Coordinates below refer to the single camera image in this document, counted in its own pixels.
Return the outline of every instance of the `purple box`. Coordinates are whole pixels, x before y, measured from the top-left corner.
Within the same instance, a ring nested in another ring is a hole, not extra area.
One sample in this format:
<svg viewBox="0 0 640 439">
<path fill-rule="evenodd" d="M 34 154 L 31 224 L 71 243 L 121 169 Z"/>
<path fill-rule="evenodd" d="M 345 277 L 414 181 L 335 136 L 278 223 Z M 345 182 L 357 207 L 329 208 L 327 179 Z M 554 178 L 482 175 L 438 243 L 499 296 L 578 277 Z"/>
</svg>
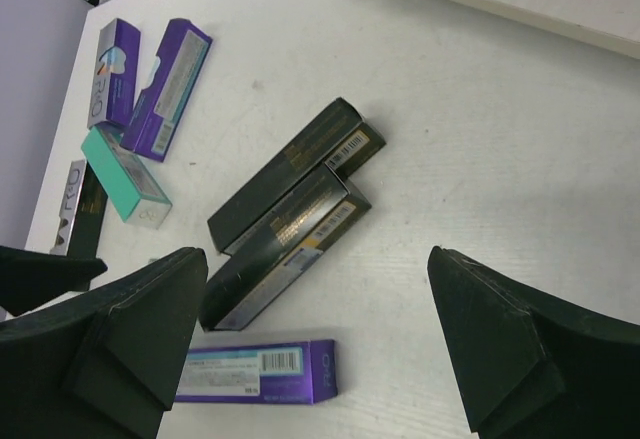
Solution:
<svg viewBox="0 0 640 439">
<path fill-rule="evenodd" d="M 191 349 L 176 402 L 315 404 L 335 397 L 335 341 Z"/>
<path fill-rule="evenodd" d="M 100 31 L 89 105 L 90 129 L 99 123 L 129 125 L 136 92 L 140 31 L 114 19 Z"/>
<path fill-rule="evenodd" d="M 122 147 L 164 161 L 212 42 L 187 19 L 169 21 Z"/>
</svg>

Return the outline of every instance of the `tabletop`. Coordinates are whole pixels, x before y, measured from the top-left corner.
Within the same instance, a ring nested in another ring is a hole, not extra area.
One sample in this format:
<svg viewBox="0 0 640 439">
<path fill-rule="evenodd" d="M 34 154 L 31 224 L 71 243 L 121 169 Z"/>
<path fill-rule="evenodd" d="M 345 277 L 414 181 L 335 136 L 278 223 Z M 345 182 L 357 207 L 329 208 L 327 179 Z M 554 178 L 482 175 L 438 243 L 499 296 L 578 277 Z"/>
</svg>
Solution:
<svg viewBox="0 0 640 439">
<path fill-rule="evenodd" d="M 167 21 L 215 40 L 164 164 L 157 231 L 109 204 L 99 256 L 124 276 L 181 246 L 335 97 L 388 145 L 352 177 L 373 209 L 249 327 L 339 341 L 341 395 L 313 407 L 176 404 L 159 438 L 470 436 L 431 296 L 434 245 L 640 323 L 640 70 L 633 59 L 442 0 L 112 0 L 92 10 L 27 248 L 53 243 L 82 158 L 99 30 L 142 31 L 139 81 Z M 196 329 L 194 340 L 215 342 Z"/>
</svg>

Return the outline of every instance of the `product box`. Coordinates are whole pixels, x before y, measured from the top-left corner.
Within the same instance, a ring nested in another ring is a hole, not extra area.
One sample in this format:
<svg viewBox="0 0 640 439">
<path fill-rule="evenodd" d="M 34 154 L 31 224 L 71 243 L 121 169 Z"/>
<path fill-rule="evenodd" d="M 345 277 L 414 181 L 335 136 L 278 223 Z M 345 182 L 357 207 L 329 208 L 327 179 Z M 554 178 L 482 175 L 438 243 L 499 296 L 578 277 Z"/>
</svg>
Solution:
<svg viewBox="0 0 640 439">
<path fill-rule="evenodd" d="M 73 161 L 60 205 L 60 225 L 50 253 L 95 259 L 107 193 L 86 160 Z M 89 283 L 82 290 L 89 289 Z"/>
<path fill-rule="evenodd" d="M 212 42 L 187 19 L 169 21 L 122 147 L 164 161 Z"/>
<path fill-rule="evenodd" d="M 209 218 L 216 249 L 235 254 L 319 164 L 326 163 L 346 178 L 384 145 L 382 136 L 351 104 L 336 99 Z"/>
<path fill-rule="evenodd" d="M 114 19 L 100 31 L 91 86 L 87 127 L 106 122 L 129 125 L 136 93 L 140 31 L 122 19 Z"/>
<path fill-rule="evenodd" d="M 192 349 L 176 402 L 315 404 L 338 395 L 333 340 Z"/>
<path fill-rule="evenodd" d="M 125 223 L 160 227 L 171 201 L 140 158 L 120 147 L 117 131 L 92 127 L 82 152 Z"/>
<path fill-rule="evenodd" d="M 370 208 L 353 184 L 319 166 L 209 279 L 202 328 L 244 329 Z"/>
</svg>

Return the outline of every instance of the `box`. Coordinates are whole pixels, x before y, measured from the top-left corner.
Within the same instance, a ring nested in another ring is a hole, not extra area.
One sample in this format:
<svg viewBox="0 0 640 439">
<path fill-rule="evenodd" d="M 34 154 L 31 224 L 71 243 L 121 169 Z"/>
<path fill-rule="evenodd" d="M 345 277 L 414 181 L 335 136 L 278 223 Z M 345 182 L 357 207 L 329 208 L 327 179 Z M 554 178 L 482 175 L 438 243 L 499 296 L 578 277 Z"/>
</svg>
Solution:
<svg viewBox="0 0 640 439">
<path fill-rule="evenodd" d="M 140 158 L 119 146 L 116 131 L 92 127 L 82 152 L 125 223 L 160 227 L 171 201 Z"/>
<path fill-rule="evenodd" d="M 216 249 L 235 254 L 319 164 L 328 164 L 346 178 L 384 145 L 382 136 L 351 104 L 336 99 L 209 218 Z"/>
<path fill-rule="evenodd" d="M 315 404 L 338 395 L 333 340 L 193 349 L 176 402 Z"/>
<path fill-rule="evenodd" d="M 87 161 L 73 161 L 60 204 L 60 225 L 50 253 L 76 259 L 95 259 L 107 205 L 102 188 Z M 89 283 L 82 290 L 89 290 Z"/>
<path fill-rule="evenodd" d="M 187 19 L 169 21 L 122 147 L 164 161 L 212 42 Z"/>
<path fill-rule="evenodd" d="M 101 31 L 91 86 L 87 127 L 109 123 L 129 125 L 136 93 L 140 31 L 122 19 L 114 19 Z"/>
<path fill-rule="evenodd" d="M 209 279 L 200 325 L 245 328 L 370 208 L 353 184 L 315 169 Z"/>
</svg>

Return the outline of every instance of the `black box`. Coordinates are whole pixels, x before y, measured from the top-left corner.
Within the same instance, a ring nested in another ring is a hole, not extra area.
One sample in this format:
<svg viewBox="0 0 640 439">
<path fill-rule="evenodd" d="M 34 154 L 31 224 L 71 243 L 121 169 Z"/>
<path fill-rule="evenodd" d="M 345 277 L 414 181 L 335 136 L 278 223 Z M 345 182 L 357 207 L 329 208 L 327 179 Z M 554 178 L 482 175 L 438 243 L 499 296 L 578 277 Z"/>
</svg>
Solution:
<svg viewBox="0 0 640 439">
<path fill-rule="evenodd" d="M 50 253 L 95 259 L 107 205 L 107 193 L 86 160 L 73 161 L 60 204 L 60 224 Z M 78 291 L 88 291 L 87 282 Z"/>
<path fill-rule="evenodd" d="M 216 249 L 235 254 L 319 164 L 347 178 L 384 145 L 382 136 L 351 104 L 336 99 L 209 218 Z"/>
<path fill-rule="evenodd" d="M 329 167 L 314 169 L 209 280 L 203 329 L 246 327 L 370 208 Z"/>
</svg>

